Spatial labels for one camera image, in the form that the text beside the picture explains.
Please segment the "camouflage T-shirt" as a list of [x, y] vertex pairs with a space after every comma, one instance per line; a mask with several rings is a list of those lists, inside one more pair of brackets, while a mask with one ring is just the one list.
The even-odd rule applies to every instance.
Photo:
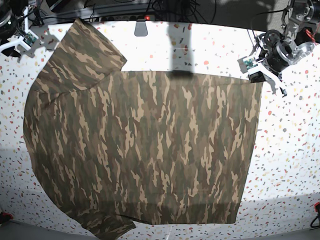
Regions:
[[32, 84], [23, 137], [45, 193], [101, 240], [136, 222], [233, 224], [262, 83], [125, 63], [77, 19]]

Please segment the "black power strip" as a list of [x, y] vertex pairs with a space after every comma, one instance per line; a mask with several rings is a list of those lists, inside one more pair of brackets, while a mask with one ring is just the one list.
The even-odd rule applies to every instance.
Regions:
[[99, 17], [99, 20], [96, 20], [96, 22], [98, 21], [99, 22], [138, 21], [138, 20], [155, 21], [156, 16], [153, 14], [110, 15], [110, 16]]

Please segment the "red clamp right corner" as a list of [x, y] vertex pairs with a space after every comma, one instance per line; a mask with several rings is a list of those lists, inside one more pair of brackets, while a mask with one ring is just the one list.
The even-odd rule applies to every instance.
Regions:
[[317, 214], [320, 214], [320, 202], [317, 202], [314, 204], [314, 209], [317, 212]]

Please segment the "red clamp corner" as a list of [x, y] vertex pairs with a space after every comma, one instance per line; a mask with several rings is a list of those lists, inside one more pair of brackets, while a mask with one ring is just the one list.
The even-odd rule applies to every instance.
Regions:
[[317, 214], [320, 214], [320, 202], [317, 202], [314, 204], [314, 209], [317, 212]]
[[5, 212], [0, 213], [0, 224], [4, 224], [5, 222], [8, 222], [11, 219], [13, 219], [13, 216], [11, 214]]

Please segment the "red clamp left corner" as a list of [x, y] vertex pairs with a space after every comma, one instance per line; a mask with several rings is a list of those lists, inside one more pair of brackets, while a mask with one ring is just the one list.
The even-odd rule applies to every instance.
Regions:
[[13, 219], [13, 216], [11, 214], [5, 212], [0, 213], [0, 224], [4, 224], [5, 222], [8, 222], [11, 219]]

